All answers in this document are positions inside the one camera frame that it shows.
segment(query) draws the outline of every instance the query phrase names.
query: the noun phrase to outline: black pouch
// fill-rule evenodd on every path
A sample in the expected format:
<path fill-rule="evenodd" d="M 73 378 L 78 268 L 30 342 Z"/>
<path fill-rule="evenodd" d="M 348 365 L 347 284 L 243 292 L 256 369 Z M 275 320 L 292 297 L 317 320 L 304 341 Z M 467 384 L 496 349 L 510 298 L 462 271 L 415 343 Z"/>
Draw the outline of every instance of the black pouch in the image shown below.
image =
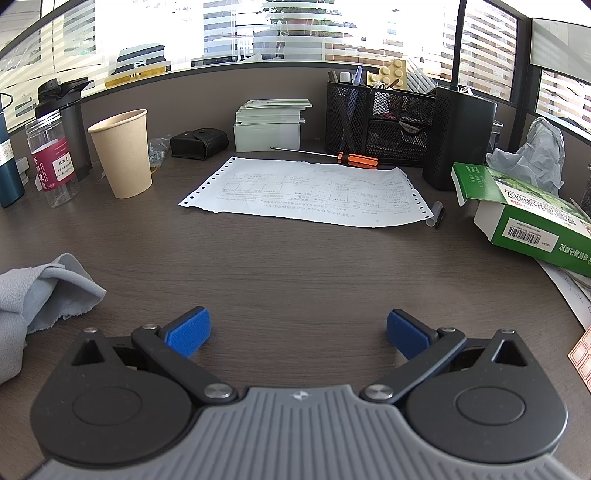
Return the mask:
<path fill-rule="evenodd" d="M 190 130 L 170 139 L 173 157 L 205 160 L 228 147 L 228 136 L 217 128 Z"/>

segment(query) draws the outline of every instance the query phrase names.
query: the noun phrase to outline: microfiber cloth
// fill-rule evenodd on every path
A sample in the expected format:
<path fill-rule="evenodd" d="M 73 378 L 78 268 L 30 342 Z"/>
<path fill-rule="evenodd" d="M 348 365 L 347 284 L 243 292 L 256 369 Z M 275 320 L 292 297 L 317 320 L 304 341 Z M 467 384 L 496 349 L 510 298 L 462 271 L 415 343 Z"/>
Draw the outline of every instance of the microfiber cloth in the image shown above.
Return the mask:
<path fill-rule="evenodd" d="M 0 384 L 21 371 L 28 333 L 90 311 L 105 294 L 71 254 L 0 275 Z"/>

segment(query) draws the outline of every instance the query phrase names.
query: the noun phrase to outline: wooden desk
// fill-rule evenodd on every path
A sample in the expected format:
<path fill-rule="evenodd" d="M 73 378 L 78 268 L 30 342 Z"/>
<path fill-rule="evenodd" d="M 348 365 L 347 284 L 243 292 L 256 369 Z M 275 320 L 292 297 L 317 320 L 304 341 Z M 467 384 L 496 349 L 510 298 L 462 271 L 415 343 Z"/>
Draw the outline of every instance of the wooden desk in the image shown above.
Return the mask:
<path fill-rule="evenodd" d="M 423 222 L 350 228 L 177 206 L 230 154 L 204 162 L 168 158 L 152 187 L 127 200 L 98 180 L 98 166 L 66 205 L 50 209 L 29 185 L 0 212 L 0 271 L 71 252 L 108 291 L 90 313 L 29 335 L 21 373 L 0 386 L 0 472 L 7 480 L 41 461 L 29 409 L 80 329 L 128 335 L 195 305 L 212 315 L 212 336 L 196 360 L 239 388 L 360 389 L 401 362 L 385 337 L 395 307 L 469 336 L 514 327 L 569 409 L 557 457 L 591 476 L 591 398 L 567 359 L 583 329 L 532 258 L 490 245 L 455 193 L 433 190 L 417 168 L 404 170 L 428 204 L 446 207 L 440 229 Z"/>

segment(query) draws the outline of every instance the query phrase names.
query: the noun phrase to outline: paper cup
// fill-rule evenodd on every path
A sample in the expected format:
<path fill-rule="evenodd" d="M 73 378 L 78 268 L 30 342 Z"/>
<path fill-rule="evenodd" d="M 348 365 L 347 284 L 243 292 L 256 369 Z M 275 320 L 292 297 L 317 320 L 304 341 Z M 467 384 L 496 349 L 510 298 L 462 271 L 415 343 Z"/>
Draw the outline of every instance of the paper cup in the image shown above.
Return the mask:
<path fill-rule="evenodd" d="M 146 113 L 145 109 L 120 113 L 88 129 L 118 199 L 138 195 L 152 185 Z"/>

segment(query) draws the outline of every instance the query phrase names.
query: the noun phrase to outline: screwdriver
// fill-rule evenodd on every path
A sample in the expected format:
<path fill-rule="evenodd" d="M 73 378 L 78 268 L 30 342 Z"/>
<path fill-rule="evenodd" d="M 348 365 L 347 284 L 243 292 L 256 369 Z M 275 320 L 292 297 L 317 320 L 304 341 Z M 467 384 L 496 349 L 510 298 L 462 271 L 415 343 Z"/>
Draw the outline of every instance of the screwdriver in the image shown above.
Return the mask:
<path fill-rule="evenodd" d="M 357 155 L 357 154 L 346 154 L 340 152 L 338 155 L 330 155 L 328 153 L 318 153 L 318 152 L 307 152 L 305 150 L 291 150 L 290 148 L 277 148 L 271 147 L 271 150 L 283 150 L 286 152 L 298 152 L 298 153 L 307 153 L 310 155 L 320 155 L 322 157 L 333 157 L 337 159 L 338 163 L 343 163 L 344 161 L 347 162 L 352 167 L 359 167 L 359 168 L 370 168 L 371 170 L 375 170 L 378 168 L 378 159 L 373 157 L 365 157 L 364 155 Z"/>

